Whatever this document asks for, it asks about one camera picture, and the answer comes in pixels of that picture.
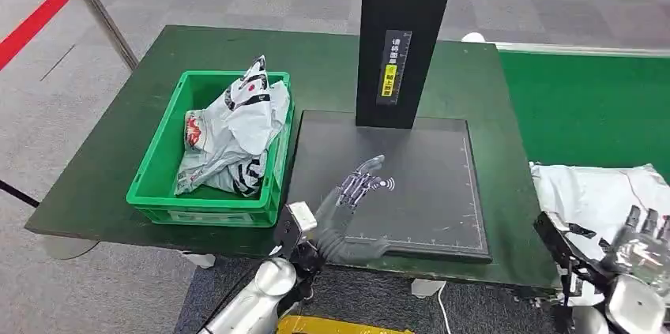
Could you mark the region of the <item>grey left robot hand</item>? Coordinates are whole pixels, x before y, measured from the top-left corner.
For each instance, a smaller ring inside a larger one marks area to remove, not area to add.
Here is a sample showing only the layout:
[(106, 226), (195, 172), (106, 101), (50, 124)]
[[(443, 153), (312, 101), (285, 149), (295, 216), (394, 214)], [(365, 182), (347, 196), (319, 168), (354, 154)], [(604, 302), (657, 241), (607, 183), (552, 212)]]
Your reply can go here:
[(365, 265), (388, 251), (390, 244), (386, 238), (370, 243), (354, 243), (346, 239), (346, 231), (359, 203), (381, 182), (375, 172), (382, 168), (384, 160), (384, 155), (377, 155), (362, 162), (329, 192), (316, 210), (317, 227), (311, 241), (319, 255), (329, 263)]

